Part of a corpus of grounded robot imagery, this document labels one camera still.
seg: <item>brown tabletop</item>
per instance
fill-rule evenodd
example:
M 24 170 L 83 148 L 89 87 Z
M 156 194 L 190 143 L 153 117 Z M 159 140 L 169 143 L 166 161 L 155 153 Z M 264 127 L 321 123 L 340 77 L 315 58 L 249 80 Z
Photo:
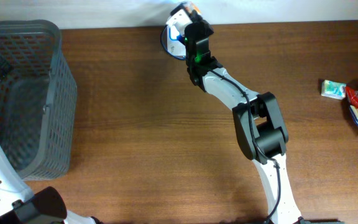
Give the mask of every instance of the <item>brown tabletop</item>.
M 219 223 L 267 215 L 231 111 L 161 48 L 161 27 L 63 31 L 77 85 L 71 167 L 28 182 L 105 223 Z M 306 219 L 358 223 L 358 129 L 321 80 L 358 83 L 358 21 L 214 26 L 212 54 L 244 86 L 278 99 L 288 175 Z

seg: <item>plastic crate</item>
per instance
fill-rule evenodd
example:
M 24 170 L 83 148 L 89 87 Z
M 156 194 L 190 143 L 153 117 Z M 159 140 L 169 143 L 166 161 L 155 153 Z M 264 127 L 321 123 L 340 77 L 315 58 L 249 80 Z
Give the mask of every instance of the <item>plastic crate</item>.
M 0 145 L 24 180 L 70 165 L 77 87 L 49 21 L 0 22 L 0 54 L 14 67 L 0 83 Z

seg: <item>white wall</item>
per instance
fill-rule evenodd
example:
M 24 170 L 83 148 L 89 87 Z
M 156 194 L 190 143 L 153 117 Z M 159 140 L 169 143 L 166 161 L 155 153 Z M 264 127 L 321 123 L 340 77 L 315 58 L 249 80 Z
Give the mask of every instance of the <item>white wall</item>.
M 157 26 L 178 0 L 0 0 L 0 20 L 46 19 L 61 29 Z M 212 24 L 358 19 L 358 0 L 194 0 Z

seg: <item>black cable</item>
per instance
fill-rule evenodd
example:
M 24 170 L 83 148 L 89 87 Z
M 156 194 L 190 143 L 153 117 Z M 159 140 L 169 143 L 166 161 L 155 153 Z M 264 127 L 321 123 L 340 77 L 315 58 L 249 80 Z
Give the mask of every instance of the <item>black cable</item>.
M 274 215 L 274 213 L 276 212 L 277 210 L 277 207 L 278 207 L 278 204 L 280 203 L 280 199 L 281 199 L 281 178 L 280 178 L 280 165 L 278 164 L 277 160 L 273 159 L 273 158 L 269 158 L 265 155 L 265 153 L 260 149 L 258 143 L 256 142 L 256 138 L 255 138 L 255 134 L 254 134 L 254 129 L 252 128 L 252 120 L 253 120 L 253 117 L 252 117 L 252 112 L 251 112 L 251 106 L 250 106 L 250 100 L 248 98 L 248 95 L 247 93 L 242 90 L 242 88 L 237 85 L 235 82 L 233 82 L 232 80 L 226 78 L 225 76 L 223 75 L 220 75 L 219 73 L 215 72 L 214 70 L 208 68 L 208 67 L 204 67 L 202 65 L 198 65 L 197 63 L 194 63 L 197 67 L 199 68 L 203 68 L 209 72 L 212 72 L 213 74 L 215 74 L 216 76 L 218 76 L 219 78 L 221 78 L 222 80 L 225 80 L 227 82 L 229 82 L 230 84 L 234 85 L 240 92 L 241 94 L 246 98 L 246 101 L 247 101 L 247 104 L 248 104 L 248 122 L 249 122 L 249 131 L 251 133 L 251 138 L 252 138 L 252 143 L 254 144 L 254 147 L 256 148 L 256 150 L 258 151 L 259 155 L 262 156 L 264 159 L 266 160 L 270 160 L 274 163 L 274 168 L 276 168 L 276 171 L 277 171 L 277 183 L 278 183 L 278 195 L 277 195 L 277 201 L 276 201 L 276 204 L 272 210 L 272 212 L 270 212 L 270 214 L 266 217 L 265 221 L 264 221 L 264 224 L 266 223 L 269 223 L 271 217 Z
M 186 60 L 185 57 L 181 58 L 181 57 L 174 56 L 173 54 L 171 54 L 171 53 L 168 51 L 167 47 L 165 46 L 165 44 L 164 44 L 163 41 L 162 41 L 162 36 L 163 36 L 164 32 L 166 31 L 166 29 L 167 29 L 167 26 L 164 27 L 164 29 L 161 31 L 161 34 L 160 34 L 160 43 L 161 43 L 162 48 L 164 48 L 164 51 L 165 51 L 167 54 L 169 54 L 169 56 L 171 56 L 171 57 L 173 57 L 173 58 L 175 58 L 175 59 L 178 59 L 178 60 Z

